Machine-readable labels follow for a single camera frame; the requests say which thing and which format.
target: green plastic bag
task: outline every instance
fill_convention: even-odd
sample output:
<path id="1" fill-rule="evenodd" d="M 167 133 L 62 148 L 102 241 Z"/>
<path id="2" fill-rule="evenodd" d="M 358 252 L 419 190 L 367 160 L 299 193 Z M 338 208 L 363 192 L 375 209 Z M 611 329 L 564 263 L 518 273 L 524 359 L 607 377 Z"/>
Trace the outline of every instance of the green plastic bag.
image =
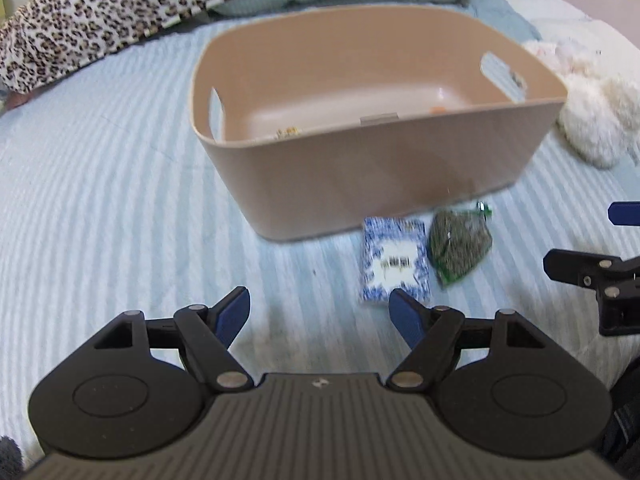
<path id="1" fill-rule="evenodd" d="M 476 209 L 436 213 L 429 229 L 429 256 L 442 285 L 464 278 L 489 252 L 494 243 L 486 224 L 489 216 L 483 202 Z"/>

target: beige plastic bin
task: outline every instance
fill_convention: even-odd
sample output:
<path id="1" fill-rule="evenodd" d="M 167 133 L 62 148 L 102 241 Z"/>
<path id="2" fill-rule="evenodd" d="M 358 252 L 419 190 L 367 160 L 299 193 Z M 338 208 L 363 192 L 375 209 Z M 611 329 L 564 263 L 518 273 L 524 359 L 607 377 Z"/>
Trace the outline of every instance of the beige plastic bin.
<path id="1" fill-rule="evenodd" d="M 526 100 L 515 104 L 483 75 L 487 52 L 517 74 Z M 565 99 L 534 56 L 464 14 L 338 7 L 214 38 L 193 77 L 191 119 L 249 224 L 291 240 L 511 184 Z M 288 128 L 300 134 L 278 138 Z"/>

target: white plush toy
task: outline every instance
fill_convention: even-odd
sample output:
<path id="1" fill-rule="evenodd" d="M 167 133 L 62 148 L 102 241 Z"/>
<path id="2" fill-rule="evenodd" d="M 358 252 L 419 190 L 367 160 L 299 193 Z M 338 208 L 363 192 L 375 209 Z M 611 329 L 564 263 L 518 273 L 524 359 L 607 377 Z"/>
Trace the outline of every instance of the white plush toy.
<path id="1" fill-rule="evenodd" d="M 567 87 L 558 123 L 576 152 L 597 168 L 612 168 L 627 153 L 637 164 L 639 86 L 622 76 L 603 74 L 595 53 L 577 43 L 527 41 L 523 46 L 556 72 Z"/>

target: gray fuzzy object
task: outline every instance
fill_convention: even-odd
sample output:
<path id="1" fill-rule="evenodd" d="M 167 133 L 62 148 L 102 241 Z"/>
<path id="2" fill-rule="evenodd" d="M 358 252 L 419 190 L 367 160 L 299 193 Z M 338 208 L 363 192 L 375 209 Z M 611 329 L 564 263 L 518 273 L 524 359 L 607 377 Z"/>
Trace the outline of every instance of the gray fuzzy object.
<path id="1" fill-rule="evenodd" d="M 0 480 L 15 480 L 22 472 L 20 448 L 13 439 L 0 436 Z"/>

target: bed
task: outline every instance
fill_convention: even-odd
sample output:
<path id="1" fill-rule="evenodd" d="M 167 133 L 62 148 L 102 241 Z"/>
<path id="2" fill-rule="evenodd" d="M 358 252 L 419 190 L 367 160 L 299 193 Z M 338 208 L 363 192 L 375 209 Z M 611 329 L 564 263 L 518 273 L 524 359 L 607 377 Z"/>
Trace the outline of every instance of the bed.
<path id="1" fill-rule="evenodd" d="M 507 10 L 492 1 L 484 18 L 499 27 Z M 561 0 L 506 1 L 542 36 L 558 33 L 554 20 L 565 30 L 591 23 Z M 166 317 L 247 286 L 252 313 L 231 351 L 256 378 L 386 376 L 408 352 L 387 311 L 358 301 L 360 232 L 294 244 L 258 238 L 199 145 L 191 72 L 204 44 L 237 23 L 131 47 L 0 117 L 0 434 L 28 462 L 40 453 L 26 415 L 31 390 L 124 310 Z M 537 34 L 518 27 L 511 33 Z M 637 50 L 625 52 L 640 66 Z M 212 123 L 219 119 L 214 108 Z M 593 295 L 548 280 L 542 257 L 556 247 L 640 254 L 640 229 L 607 219 L 610 202 L 639 194 L 630 162 L 596 170 L 551 132 L 517 184 L 483 197 L 494 210 L 490 257 L 459 285 L 434 286 L 431 303 L 473 317 L 516 308 L 611 386 L 640 354 L 640 336 L 600 337 Z"/>

